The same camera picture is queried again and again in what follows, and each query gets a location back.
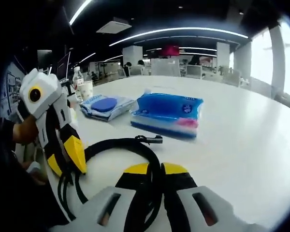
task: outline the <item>ceiling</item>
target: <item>ceiling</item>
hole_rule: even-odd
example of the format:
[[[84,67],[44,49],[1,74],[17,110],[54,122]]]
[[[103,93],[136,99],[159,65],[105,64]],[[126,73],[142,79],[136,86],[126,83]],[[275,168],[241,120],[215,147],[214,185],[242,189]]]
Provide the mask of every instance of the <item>ceiling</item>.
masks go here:
[[[84,63],[121,55],[122,48],[130,45],[143,46],[144,51],[167,44],[215,49],[216,42],[224,41],[234,50],[279,18],[269,0],[92,0],[70,26],[69,20],[84,1],[56,3],[52,10],[55,8],[57,13],[50,29],[43,28],[45,33],[36,38],[34,47],[59,53],[71,50],[71,65],[94,52]],[[113,17],[128,21],[132,27],[118,34],[96,33]],[[223,29],[246,35],[248,39],[216,31],[181,30],[145,35],[109,47],[135,34],[178,27]]]

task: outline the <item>round table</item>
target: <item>round table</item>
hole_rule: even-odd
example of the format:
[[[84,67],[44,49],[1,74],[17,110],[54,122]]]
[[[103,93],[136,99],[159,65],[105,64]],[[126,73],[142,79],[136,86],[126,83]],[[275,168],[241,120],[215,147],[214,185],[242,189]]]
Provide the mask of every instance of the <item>round table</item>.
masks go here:
[[[163,144],[150,146],[160,162],[184,166],[198,186],[229,201],[248,223],[272,228],[284,219],[290,211],[289,108],[245,89],[184,77],[134,76],[96,86],[94,94],[137,99],[146,89],[204,99],[196,139],[163,136]],[[155,136],[132,127],[129,113],[106,123],[85,118],[79,106],[75,110],[85,147],[111,138]],[[102,152],[87,163],[81,188],[90,199],[141,162],[146,160],[129,151]],[[58,178],[49,167],[47,172],[58,200]],[[68,189],[68,205],[77,216],[82,204],[74,187]],[[171,231],[163,204],[147,231]]]

